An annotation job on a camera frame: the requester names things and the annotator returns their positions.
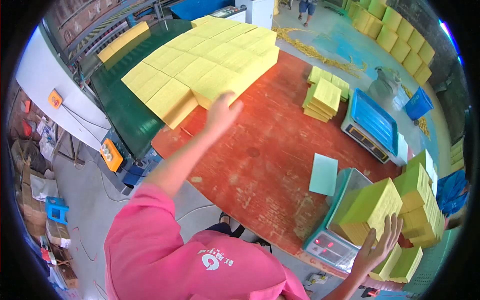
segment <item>scale with blue tray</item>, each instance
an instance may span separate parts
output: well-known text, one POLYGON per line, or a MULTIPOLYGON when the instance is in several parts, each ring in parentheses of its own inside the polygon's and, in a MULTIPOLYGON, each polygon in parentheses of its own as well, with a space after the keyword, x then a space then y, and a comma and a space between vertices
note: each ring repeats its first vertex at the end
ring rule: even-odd
POLYGON ((355 168, 340 170, 336 179, 335 193, 327 197, 330 205, 325 219, 315 232, 305 241, 303 249, 325 263, 350 273, 353 261, 360 246, 355 246, 346 239, 329 230, 330 223, 345 194, 372 184, 355 168))
POLYGON ((397 156, 398 127, 395 120, 372 98, 355 89, 340 128, 382 163, 397 156))

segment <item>pink shirt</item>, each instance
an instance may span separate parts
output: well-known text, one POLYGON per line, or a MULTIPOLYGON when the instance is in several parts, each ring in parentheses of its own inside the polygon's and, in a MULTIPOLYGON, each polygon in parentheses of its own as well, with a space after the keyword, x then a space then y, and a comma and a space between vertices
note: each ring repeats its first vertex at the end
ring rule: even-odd
POLYGON ((175 205, 143 184, 105 240, 110 299, 309 299, 297 277, 262 247, 202 230, 183 243, 175 205))

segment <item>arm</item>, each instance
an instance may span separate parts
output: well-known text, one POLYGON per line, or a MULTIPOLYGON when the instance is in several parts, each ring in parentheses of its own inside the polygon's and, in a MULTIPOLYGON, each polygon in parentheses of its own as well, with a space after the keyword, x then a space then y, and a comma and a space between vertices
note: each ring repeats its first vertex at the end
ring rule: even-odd
POLYGON ((362 248, 359 250, 353 263, 350 275, 323 300, 347 300, 362 284, 367 274, 381 263, 398 241, 398 236, 403 227, 403 220, 398 220, 393 214, 390 219, 385 217, 385 228, 382 237, 375 249, 372 249, 375 241, 375 229, 370 230, 362 248))
POLYGON ((233 92, 220 95, 207 113, 204 129, 163 161, 145 178, 144 182, 155 184, 169 197, 173 197, 203 154, 230 128, 240 114, 243 108, 241 101, 228 107, 228 101, 234 95, 233 92))

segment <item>red wooden tabletop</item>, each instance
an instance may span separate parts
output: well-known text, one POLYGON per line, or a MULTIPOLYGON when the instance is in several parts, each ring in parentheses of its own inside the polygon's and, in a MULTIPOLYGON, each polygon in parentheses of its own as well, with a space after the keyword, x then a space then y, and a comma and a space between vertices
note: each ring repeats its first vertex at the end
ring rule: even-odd
MULTIPOLYGON (((312 66, 280 51, 278 63, 237 101, 245 104, 234 126, 204 155, 188 181, 245 228, 300 260, 338 277, 346 273, 301 250, 315 224, 328 211, 325 196, 308 190, 313 155, 338 160, 338 169, 357 168, 372 182, 394 178, 401 168, 380 163, 343 133, 347 104, 328 123, 303 114, 312 66)), ((198 106, 175 130, 159 131, 152 147, 167 158, 204 126, 206 110, 198 106)), ((365 285, 398 290, 403 285, 365 285)))

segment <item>orange control box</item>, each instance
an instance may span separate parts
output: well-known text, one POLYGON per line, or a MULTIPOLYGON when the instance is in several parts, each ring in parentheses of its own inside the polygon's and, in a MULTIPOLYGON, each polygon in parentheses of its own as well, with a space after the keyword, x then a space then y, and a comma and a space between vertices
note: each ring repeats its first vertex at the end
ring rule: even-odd
POLYGON ((121 157, 120 152, 117 150, 111 139, 105 139, 100 148, 100 153, 110 171, 116 172, 123 161, 123 157, 121 157))
POLYGON ((55 108, 58 109, 63 101, 62 97, 60 97, 59 93, 55 89, 50 93, 48 96, 48 102, 55 108))

